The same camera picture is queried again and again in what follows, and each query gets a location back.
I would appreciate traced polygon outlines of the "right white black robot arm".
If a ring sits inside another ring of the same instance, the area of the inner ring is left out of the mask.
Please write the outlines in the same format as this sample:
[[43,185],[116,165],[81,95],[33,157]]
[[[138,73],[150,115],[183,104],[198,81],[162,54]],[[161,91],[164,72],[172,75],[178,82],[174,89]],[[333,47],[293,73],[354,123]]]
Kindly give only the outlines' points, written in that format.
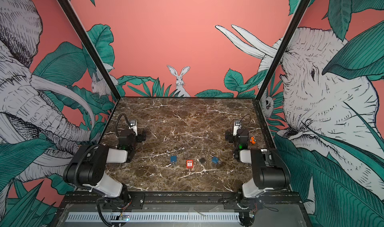
[[250,148],[249,131],[234,126],[225,133],[225,140],[234,145],[234,159],[251,165],[252,178],[242,185],[244,198],[255,199],[268,191],[289,187],[291,174],[277,149]]

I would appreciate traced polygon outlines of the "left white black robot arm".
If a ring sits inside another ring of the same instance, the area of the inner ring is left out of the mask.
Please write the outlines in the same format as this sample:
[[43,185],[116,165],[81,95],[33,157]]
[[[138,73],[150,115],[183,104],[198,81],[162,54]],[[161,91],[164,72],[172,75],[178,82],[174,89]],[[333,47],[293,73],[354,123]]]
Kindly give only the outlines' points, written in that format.
[[107,164],[130,163],[137,144],[144,142],[146,135],[145,131],[137,134],[128,129],[120,133],[116,149],[104,145],[82,146],[65,169],[64,181],[79,189],[96,192],[104,198],[129,204],[131,196],[127,187],[110,177],[105,169]]

